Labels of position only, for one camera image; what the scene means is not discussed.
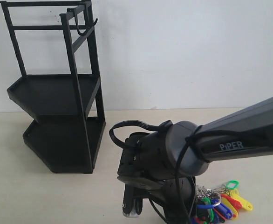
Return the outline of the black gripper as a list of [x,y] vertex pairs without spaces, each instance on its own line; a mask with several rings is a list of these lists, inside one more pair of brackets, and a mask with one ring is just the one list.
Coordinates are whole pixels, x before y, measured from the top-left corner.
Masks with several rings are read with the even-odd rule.
[[167,224],[189,224],[194,214],[196,152],[191,132],[132,133],[122,148],[118,180],[125,183],[122,212],[136,218],[143,199],[162,206]]

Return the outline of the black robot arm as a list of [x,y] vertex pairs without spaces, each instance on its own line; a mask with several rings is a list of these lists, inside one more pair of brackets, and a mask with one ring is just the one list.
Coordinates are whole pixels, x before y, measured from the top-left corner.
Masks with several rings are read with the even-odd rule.
[[205,125],[165,121],[158,126],[122,121],[114,129],[138,126],[141,132],[112,141],[122,149],[118,180],[125,184],[123,214],[136,217],[148,199],[167,224],[216,223],[221,196],[200,196],[196,176],[213,161],[273,154],[273,97]]

